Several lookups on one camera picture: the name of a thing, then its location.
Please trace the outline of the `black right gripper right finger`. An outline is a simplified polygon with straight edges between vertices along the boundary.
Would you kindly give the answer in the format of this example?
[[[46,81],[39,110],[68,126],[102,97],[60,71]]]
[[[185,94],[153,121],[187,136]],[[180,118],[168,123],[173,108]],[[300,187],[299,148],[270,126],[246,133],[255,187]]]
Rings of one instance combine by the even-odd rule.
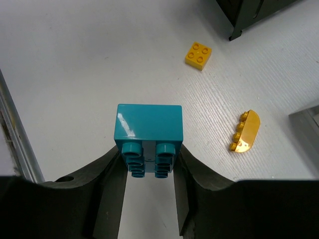
[[[179,234],[185,239],[316,239],[319,183],[229,180],[182,146],[173,169]]]

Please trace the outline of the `cyan lego brick front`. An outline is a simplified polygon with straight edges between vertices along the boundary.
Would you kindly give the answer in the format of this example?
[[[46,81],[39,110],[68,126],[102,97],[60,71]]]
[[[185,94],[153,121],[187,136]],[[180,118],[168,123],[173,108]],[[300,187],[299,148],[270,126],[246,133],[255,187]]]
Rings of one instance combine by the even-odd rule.
[[[119,104],[114,141],[132,177],[167,178],[183,143],[182,107]]]

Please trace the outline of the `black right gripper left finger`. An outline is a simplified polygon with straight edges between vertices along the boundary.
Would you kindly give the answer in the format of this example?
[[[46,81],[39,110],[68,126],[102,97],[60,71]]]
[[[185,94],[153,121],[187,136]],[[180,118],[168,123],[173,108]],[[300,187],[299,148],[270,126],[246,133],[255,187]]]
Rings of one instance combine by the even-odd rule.
[[[3,239],[115,239],[127,168],[116,147],[56,181],[0,179]]]

